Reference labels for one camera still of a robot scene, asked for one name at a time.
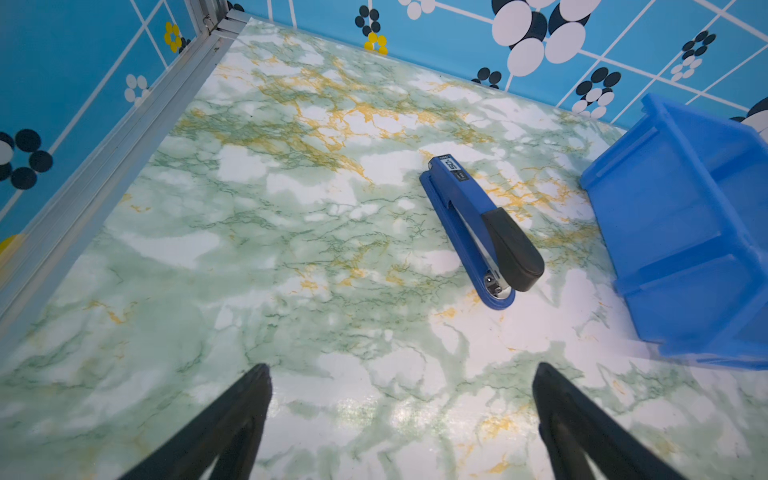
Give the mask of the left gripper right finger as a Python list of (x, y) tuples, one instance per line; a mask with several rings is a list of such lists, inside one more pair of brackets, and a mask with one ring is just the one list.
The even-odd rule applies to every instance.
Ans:
[(537, 366), (532, 394), (539, 434), (557, 479), (680, 479), (570, 380), (547, 362)]

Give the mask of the blue black stapler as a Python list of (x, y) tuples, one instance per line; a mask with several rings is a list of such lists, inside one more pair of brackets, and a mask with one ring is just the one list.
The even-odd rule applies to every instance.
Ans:
[(541, 278), (545, 262), (538, 249), (452, 155), (430, 159), (419, 180), (487, 307), (510, 307)]

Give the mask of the blue plastic bin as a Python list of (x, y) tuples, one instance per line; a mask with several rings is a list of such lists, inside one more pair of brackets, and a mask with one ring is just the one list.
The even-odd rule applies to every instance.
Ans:
[(638, 337), (665, 357), (767, 366), (767, 145), (656, 94), (582, 174)]

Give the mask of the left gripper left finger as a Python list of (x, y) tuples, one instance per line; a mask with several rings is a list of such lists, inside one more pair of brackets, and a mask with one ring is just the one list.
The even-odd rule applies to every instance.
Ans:
[(124, 479), (250, 477), (273, 388), (270, 368), (257, 364)]

